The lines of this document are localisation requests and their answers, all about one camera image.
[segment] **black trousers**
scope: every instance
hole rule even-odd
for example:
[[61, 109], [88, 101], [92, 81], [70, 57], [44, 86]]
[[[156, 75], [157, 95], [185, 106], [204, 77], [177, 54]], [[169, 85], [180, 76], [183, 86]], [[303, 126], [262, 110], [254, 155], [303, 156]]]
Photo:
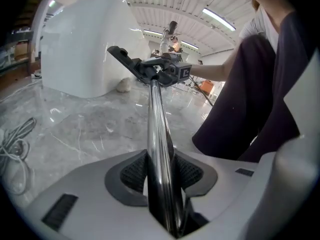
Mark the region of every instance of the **black trousers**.
[[208, 156], [258, 162], [297, 137], [284, 97], [314, 49], [295, 12], [281, 23], [276, 54], [262, 36], [244, 39], [218, 99], [192, 137], [194, 145]]

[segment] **chrome rod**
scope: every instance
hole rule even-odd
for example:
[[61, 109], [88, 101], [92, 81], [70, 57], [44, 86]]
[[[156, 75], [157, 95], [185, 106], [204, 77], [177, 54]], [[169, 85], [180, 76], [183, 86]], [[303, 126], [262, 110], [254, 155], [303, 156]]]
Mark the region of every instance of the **chrome rod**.
[[150, 82], [147, 151], [149, 210], [177, 237], [182, 222], [183, 201], [178, 179], [175, 178], [174, 146], [157, 80]]

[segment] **black vent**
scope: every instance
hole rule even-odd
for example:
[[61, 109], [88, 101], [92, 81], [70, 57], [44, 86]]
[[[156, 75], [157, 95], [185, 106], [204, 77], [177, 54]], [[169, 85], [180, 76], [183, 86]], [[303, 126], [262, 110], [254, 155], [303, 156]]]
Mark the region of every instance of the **black vent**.
[[247, 169], [243, 169], [243, 168], [239, 168], [235, 172], [238, 174], [249, 176], [249, 177], [251, 177], [254, 174], [253, 170], [247, 170]]
[[144, 192], [144, 184], [147, 177], [146, 159], [146, 155], [140, 157], [130, 165], [123, 168], [120, 173], [122, 183], [128, 188], [141, 194]]
[[58, 231], [77, 199], [78, 197], [75, 195], [63, 194], [43, 217], [42, 222], [54, 231]]
[[201, 168], [184, 160], [180, 156], [176, 155], [175, 157], [180, 174], [181, 188], [183, 190], [201, 180], [204, 175], [204, 171]]

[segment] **ceiling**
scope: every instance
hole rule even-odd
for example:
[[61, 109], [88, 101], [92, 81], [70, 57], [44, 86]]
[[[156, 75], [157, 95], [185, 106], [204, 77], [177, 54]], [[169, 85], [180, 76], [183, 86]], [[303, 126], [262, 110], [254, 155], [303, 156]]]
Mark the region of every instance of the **ceiling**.
[[[126, 0], [142, 29], [163, 32], [171, 21], [176, 21], [179, 41], [196, 47], [201, 56], [233, 49], [243, 25], [253, 18], [251, 0]], [[208, 8], [232, 24], [236, 31], [211, 18], [202, 10]], [[160, 42], [158, 35], [146, 38]]]

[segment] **polished floor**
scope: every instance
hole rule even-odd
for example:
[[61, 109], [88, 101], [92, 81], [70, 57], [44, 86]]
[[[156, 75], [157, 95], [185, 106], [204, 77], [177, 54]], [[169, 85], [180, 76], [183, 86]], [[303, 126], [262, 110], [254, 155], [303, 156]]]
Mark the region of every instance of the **polished floor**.
[[[32, 81], [26, 78], [0, 93], [0, 101], [13, 94], [0, 103], [0, 129], [12, 130], [30, 117], [37, 122], [25, 138], [30, 143], [27, 190], [12, 196], [19, 207], [81, 165], [147, 147], [148, 86], [133, 81], [128, 93], [79, 98], [44, 87], [41, 80], [29, 85]], [[162, 100], [174, 146], [199, 152], [191, 137], [211, 106], [183, 84], [163, 89]], [[13, 186], [19, 187], [20, 170], [11, 173]]]

